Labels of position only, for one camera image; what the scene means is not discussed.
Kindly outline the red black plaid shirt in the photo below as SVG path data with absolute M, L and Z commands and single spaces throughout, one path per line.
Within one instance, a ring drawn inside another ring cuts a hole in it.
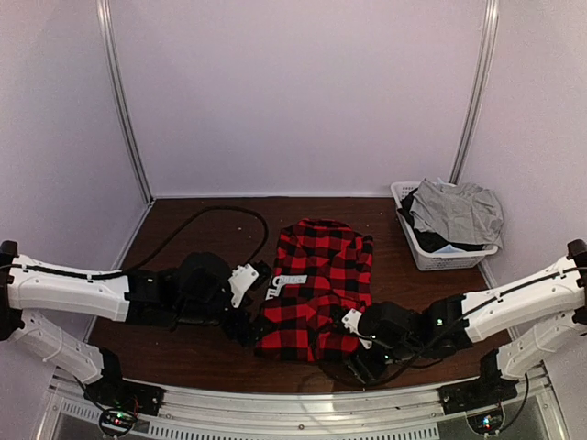
M 342 319 L 372 304 L 374 240 L 349 225 L 303 219 L 280 232 L 256 320 L 254 353 L 291 362 L 336 362 L 360 346 Z

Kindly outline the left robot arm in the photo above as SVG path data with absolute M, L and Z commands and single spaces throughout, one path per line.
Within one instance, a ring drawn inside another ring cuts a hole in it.
M 135 395 L 118 356 L 90 346 L 41 315 L 57 311 L 125 325 L 239 326 L 248 291 L 262 278 L 251 263 L 234 269 L 213 253 L 193 253 L 177 268 L 110 272 L 42 263 L 1 244 L 1 338 L 68 371 L 93 398 L 122 407 Z

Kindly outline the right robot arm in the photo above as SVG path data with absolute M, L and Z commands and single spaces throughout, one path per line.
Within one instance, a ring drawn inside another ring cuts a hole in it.
M 532 322 L 525 334 L 482 358 L 479 378 L 444 393 L 448 402 L 458 395 L 482 405 L 509 399 L 529 369 L 586 333 L 586 243 L 571 241 L 566 255 L 552 265 L 502 287 L 438 300 L 421 313 L 379 302 L 362 312 L 349 310 L 340 322 L 359 340 L 345 363 L 365 386 L 386 382 L 383 374 L 392 364 L 406 370 L 418 359 L 449 358 L 507 328 Z

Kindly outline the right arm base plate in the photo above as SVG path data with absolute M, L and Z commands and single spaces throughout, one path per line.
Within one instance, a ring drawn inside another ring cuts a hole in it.
M 517 396 L 518 379 L 501 376 L 480 376 L 438 389 L 444 414 L 468 412 L 495 405 Z

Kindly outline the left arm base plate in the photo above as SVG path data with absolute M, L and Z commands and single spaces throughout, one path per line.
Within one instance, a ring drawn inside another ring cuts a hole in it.
M 149 416 L 159 414 L 165 394 L 161 387 L 121 378 L 101 378 L 81 385 L 84 397 L 100 409 L 117 409 Z

